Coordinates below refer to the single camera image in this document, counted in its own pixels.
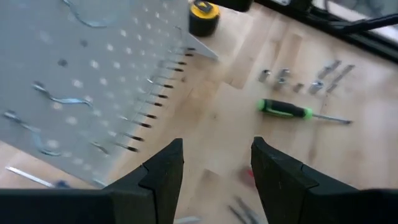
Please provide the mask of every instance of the metal bar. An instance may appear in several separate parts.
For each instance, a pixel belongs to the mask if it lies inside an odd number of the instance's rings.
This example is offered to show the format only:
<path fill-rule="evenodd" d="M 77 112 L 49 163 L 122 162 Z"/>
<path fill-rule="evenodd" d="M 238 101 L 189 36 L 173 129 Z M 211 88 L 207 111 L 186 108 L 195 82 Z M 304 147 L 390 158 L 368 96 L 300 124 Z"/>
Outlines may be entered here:
<path fill-rule="evenodd" d="M 38 177 L 35 177 L 35 176 L 31 175 L 31 174 L 28 174 L 28 173 L 26 173 L 26 172 L 24 172 L 22 170 L 14 168 L 14 167 L 7 166 L 6 169 L 11 171 L 11 172 L 13 172 L 13 173 L 15 173 L 15 174 L 18 174 L 20 176 L 28 178 L 31 181 L 34 181 L 34 182 L 39 183 L 41 185 L 44 185 L 46 187 L 50 187 L 50 188 L 54 188 L 55 187 L 53 184 L 51 184 L 51 183 L 49 183 L 49 182 L 47 182 L 45 180 L 42 180 L 42 179 L 40 179 Z"/>

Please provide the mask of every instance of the green screwdriver handle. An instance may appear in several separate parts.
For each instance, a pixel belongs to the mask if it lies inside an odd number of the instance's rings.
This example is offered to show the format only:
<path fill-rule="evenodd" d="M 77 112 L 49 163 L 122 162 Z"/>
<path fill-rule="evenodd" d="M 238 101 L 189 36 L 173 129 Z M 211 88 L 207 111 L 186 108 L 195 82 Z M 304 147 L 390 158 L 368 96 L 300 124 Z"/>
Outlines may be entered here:
<path fill-rule="evenodd" d="M 284 118 L 303 118 L 311 119 L 311 108 L 301 108 L 291 103 L 286 103 L 277 100 L 261 99 L 257 103 L 260 111 L 281 116 Z"/>

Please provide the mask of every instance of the pegboard hook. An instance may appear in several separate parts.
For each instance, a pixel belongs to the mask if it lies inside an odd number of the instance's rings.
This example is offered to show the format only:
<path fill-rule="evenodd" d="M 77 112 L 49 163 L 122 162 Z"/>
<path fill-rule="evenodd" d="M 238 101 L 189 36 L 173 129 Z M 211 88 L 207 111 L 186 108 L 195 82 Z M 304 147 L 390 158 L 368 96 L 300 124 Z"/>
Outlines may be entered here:
<path fill-rule="evenodd" d="M 116 22 L 117 16 L 115 14 L 105 17 L 102 21 L 87 21 L 81 18 L 78 13 L 77 7 L 74 3 L 70 2 L 70 0 L 62 0 L 69 8 L 70 12 L 76 17 L 76 19 L 82 24 L 91 27 L 91 28 L 105 28 L 112 23 Z"/>
<path fill-rule="evenodd" d="M 36 149 L 41 152 L 42 154 L 48 155 L 48 156 L 61 156 L 60 152 L 54 152 L 51 150 L 48 150 L 44 147 L 42 138 L 40 137 L 40 129 L 35 128 L 29 124 L 27 124 L 25 121 L 21 120 L 20 117 L 17 116 L 17 113 L 12 110 L 8 110 L 3 113 L 3 116 L 19 125 L 22 127 L 28 129 L 32 133 L 32 139 L 34 142 L 34 145 Z"/>
<path fill-rule="evenodd" d="M 33 83 L 33 88 L 39 92 L 41 92 L 45 97 L 48 99 L 55 101 L 57 103 L 61 104 L 80 104 L 83 103 L 87 106 L 89 106 L 91 109 L 93 109 L 93 105 L 87 101 L 87 100 L 82 100 L 78 98 L 56 98 L 53 95 L 50 94 L 48 90 L 45 89 L 44 85 L 41 82 L 34 82 Z"/>

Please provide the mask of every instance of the wooden floor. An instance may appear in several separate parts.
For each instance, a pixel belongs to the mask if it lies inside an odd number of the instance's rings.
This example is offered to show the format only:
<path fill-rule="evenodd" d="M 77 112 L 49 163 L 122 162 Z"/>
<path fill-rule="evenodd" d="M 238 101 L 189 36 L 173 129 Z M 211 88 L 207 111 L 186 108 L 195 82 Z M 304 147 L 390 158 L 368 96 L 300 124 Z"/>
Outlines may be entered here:
<path fill-rule="evenodd" d="M 202 41 L 219 60 L 187 57 L 180 81 L 168 90 L 160 118 L 148 120 L 153 129 L 137 135 L 141 150 L 126 152 L 109 177 L 117 179 L 153 156 L 174 138 L 183 138 L 184 176 L 176 218 L 195 215 L 201 223 L 239 223 L 226 206 L 233 195 L 248 203 L 264 220 L 258 194 L 238 179 L 250 163 L 254 136 L 311 167 L 359 189 L 398 188 L 397 66 L 334 39 L 270 9 L 254 4 L 248 13 L 222 9 L 220 26 Z M 356 68 L 331 94 L 309 95 L 317 72 L 333 60 Z M 288 67 L 289 85 L 272 90 L 276 73 Z M 263 69 L 274 74 L 257 81 Z M 336 74 L 326 79 L 329 82 Z M 304 83 L 301 93 L 292 85 Z M 350 126 L 321 120 L 302 121 L 264 116 L 256 101 L 272 98 L 313 108 L 314 113 L 352 119 Z M 24 169 L 51 182 L 68 180 L 87 188 L 59 170 L 3 145 L 0 164 Z M 0 173 L 0 187 L 42 187 L 10 172 Z"/>

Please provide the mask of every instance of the pegboard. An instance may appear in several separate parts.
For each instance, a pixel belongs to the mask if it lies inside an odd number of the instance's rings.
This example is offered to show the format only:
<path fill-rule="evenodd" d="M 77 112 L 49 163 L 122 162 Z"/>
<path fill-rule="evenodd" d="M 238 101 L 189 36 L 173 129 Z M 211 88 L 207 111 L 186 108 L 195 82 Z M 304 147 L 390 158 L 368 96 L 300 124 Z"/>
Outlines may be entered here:
<path fill-rule="evenodd" d="M 0 140 L 103 187 L 178 68 L 188 2 L 1 5 Z"/>

